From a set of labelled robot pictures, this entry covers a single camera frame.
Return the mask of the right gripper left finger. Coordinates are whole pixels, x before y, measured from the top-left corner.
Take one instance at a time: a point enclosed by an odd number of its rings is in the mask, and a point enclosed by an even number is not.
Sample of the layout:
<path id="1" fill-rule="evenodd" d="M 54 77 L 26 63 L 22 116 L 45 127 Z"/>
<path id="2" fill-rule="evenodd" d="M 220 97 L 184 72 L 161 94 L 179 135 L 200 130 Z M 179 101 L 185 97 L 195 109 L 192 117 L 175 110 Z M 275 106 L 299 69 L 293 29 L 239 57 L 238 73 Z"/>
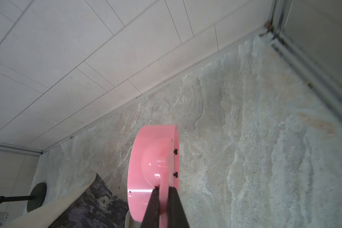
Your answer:
<path id="1" fill-rule="evenodd" d="M 151 193 L 147 209 L 140 228 L 159 228 L 160 200 L 159 189 L 155 187 Z"/>

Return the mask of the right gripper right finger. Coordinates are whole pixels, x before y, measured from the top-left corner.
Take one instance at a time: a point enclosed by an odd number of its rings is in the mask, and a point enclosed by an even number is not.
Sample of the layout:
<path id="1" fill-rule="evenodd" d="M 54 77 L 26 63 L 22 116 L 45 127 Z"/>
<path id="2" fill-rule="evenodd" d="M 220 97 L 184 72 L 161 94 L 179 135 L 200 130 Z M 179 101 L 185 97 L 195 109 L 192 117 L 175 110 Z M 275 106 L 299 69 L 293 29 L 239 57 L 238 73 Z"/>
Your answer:
<path id="1" fill-rule="evenodd" d="M 175 187 L 169 187 L 167 217 L 168 228 L 190 228 L 180 197 Z"/>

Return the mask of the pink alarm clock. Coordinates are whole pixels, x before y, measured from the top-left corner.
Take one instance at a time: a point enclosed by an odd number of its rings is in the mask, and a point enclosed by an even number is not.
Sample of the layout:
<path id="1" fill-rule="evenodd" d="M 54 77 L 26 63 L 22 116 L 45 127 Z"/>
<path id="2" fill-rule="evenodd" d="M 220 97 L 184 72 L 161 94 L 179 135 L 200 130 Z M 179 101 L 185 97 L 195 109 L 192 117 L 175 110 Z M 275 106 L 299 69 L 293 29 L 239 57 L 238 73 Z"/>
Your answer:
<path id="1" fill-rule="evenodd" d="M 159 226 L 166 228 L 169 187 L 179 189 L 179 131 L 176 125 L 147 125 L 138 132 L 129 162 L 127 200 L 135 221 L 143 221 L 154 189 L 159 191 Z"/>

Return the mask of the beige canvas tote bag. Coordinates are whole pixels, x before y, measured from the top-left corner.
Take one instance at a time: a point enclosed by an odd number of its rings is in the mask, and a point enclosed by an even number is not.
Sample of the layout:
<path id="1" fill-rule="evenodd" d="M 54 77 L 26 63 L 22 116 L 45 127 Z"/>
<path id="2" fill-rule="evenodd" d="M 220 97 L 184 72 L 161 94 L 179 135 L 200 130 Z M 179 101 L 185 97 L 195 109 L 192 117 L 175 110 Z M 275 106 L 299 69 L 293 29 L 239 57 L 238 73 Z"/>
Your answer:
<path id="1" fill-rule="evenodd" d="M 88 185 L 5 223 L 3 228 L 128 228 L 126 201 L 95 174 Z"/>

